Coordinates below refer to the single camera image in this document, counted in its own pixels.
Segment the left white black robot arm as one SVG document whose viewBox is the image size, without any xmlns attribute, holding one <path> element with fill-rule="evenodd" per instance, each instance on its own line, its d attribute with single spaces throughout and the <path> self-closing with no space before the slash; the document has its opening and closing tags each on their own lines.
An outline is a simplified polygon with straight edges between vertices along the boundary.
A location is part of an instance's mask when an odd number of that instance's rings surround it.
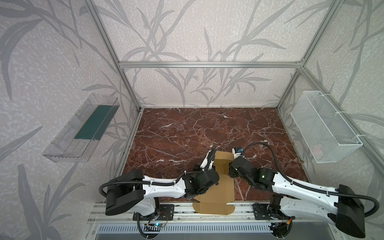
<svg viewBox="0 0 384 240">
<path fill-rule="evenodd" d="M 193 199 L 219 184 L 215 169 L 184 172 L 176 179 L 157 179 L 133 170 L 99 187 L 106 198 L 107 216 L 134 211 L 149 216 L 160 210 L 159 198 Z"/>
</svg>

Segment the brown cardboard box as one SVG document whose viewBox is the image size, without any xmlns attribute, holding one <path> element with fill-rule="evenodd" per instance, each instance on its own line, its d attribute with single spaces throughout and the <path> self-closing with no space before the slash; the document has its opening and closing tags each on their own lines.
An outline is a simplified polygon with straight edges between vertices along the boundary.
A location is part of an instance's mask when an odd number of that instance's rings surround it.
<svg viewBox="0 0 384 240">
<path fill-rule="evenodd" d="M 229 163 L 235 159 L 233 153 L 216 152 L 213 167 L 219 174 L 219 184 L 210 187 L 203 195 L 195 197 L 194 210 L 199 214 L 230 215 L 235 211 L 231 205 L 235 200 L 234 179 L 229 176 Z"/>
</svg>

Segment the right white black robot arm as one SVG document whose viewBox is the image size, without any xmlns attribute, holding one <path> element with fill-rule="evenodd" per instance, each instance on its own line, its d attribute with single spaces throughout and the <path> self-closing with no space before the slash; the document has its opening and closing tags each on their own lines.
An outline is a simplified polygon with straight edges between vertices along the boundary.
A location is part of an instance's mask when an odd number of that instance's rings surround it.
<svg viewBox="0 0 384 240">
<path fill-rule="evenodd" d="M 254 189 L 273 193 L 268 205 L 253 206 L 257 217 L 320 220 L 349 236 L 366 236 L 364 205 L 359 199 L 345 196 L 353 193 L 347 186 L 335 189 L 284 178 L 278 171 L 256 168 L 243 157 L 229 164 L 229 175 L 242 178 Z"/>
</svg>

